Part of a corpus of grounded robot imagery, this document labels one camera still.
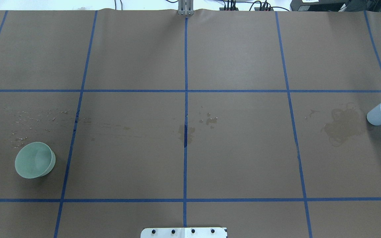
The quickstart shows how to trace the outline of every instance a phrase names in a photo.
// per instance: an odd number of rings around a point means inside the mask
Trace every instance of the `white plate with holes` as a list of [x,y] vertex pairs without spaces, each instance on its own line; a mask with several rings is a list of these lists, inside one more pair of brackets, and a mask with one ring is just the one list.
[[227,238],[227,228],[145,228],[141,232],[141,238]]

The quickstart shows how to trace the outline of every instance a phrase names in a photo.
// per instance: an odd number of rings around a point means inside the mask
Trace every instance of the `white bracket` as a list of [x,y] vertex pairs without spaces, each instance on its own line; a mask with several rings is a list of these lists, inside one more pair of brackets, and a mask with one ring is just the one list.
[[193,0],[179,0],[178,14],[183,16],[193,15]]
[[141,238],[227,238],[227,228],[145,228],[141,232]]

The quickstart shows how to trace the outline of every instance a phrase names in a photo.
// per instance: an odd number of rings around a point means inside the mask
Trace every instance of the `wire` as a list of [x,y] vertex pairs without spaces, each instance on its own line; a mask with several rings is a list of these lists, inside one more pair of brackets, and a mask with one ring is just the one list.
[[286,8],[283,8],[283,7],[269,7],[269,8],[267,8],[266,11],[269,11],[269,10],[272,9],[272,8],[285,9],[286,11],[290,12],[290,10],[288,10],[288,9],[286,9]]
[[252,9],[252,6],[253,6],[255,3],[257,3],[257,2],[260,3],[260,8],[261,8],[263,3],[262,3],[261,1],[255,1],[255,2],[252,3],[252,5],[251,5],[251,7],[249,8],[249,10],[251,10],[251,9]]

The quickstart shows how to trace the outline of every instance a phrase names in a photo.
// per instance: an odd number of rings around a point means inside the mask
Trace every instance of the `sticker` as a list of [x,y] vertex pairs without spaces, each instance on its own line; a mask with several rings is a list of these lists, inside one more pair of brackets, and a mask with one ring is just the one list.
[[310,5],[308,5],[308,6],[300,6],[299,9],[298,9],[298,12],[308,11],[308,9],[310,9]]

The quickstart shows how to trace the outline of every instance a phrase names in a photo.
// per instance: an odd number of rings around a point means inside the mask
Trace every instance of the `green bowl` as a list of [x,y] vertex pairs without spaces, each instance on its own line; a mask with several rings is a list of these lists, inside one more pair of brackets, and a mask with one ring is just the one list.
[[47,175],[56,164],[56,155],[42,142],[32,142],[17,154],[15,167],[23,178],[37,178]]

